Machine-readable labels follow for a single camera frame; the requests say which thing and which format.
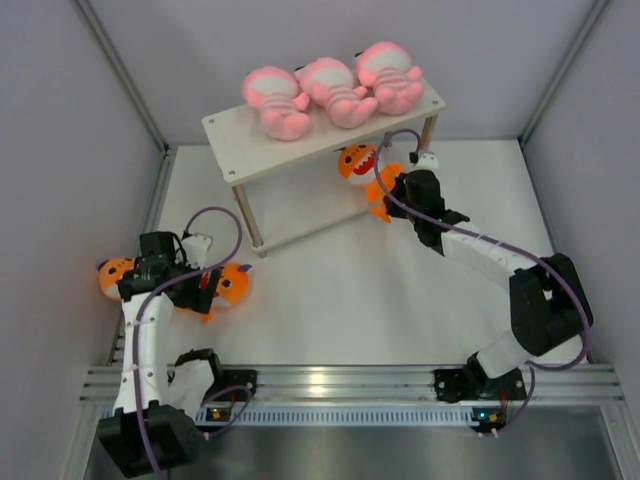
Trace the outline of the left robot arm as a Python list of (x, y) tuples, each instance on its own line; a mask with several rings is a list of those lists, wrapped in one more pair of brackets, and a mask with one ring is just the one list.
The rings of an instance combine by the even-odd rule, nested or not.
[(200, 443), (195, 417), (204, 399), (225, 390), (212, 350), (181, 355), (174, 373), (165, 358), (174, 311), (210, 313), (219, 279), (218, 271), (204, 268), (211, 243), (202, 234), (151, 232), (141, 235), (137, 258), (114, 257), (98, 266), (101, 291), (121, 305), (125, 341), (116, 401), (97, 434), (128, 479), (194, 462)]

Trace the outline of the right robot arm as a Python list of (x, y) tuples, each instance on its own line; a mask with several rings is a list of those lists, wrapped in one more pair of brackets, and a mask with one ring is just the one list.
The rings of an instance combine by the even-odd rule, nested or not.
[(521, 365), (573, 338), (589, 341), (593, 315), (568, 256), (537, 257), (481, 234), (467, 216), (446, 207), (431, 170), (399, 174), (385, 191), (384, 205), (389, 216), (411, 222), (425, 247), (484, 275), (508, 295), (507, 330), (462, 367), (435, 371), (439, 400), (521, 400)]

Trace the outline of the orange shark plush front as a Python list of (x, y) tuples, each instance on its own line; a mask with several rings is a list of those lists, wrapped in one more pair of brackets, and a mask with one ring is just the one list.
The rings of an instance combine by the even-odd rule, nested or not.
[(371, 143), (355, 143), (336, 149), (338, 172), (349, 184), (364, 190), (369, 212), (385, 223), (391, 222), (384, 204), (385, 194), (375, 176), (377, 147)]

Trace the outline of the pink plush toy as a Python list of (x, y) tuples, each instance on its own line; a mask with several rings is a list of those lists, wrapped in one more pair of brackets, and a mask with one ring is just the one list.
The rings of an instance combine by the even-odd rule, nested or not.
[(325, 109), (331, 122), (343, 129), (364, 124), (378, 109), (378, 101), (357, 86), (354, 73), (341, 61), (321, 57), (294, 71), (301, 90)]
[(424, 93), (422, 70), (403, 47), (377, 42), (354, 56), (360, 84), (373, 93), (378, 110), (400, 116), (409, 112)]
[(301, 90), (297, 79), (282, 68), (265, 66), (251, 71), (244, 79), (242, 95), (271, 138), (294, 141), (311, 127), (306, 113), (310, 97)]

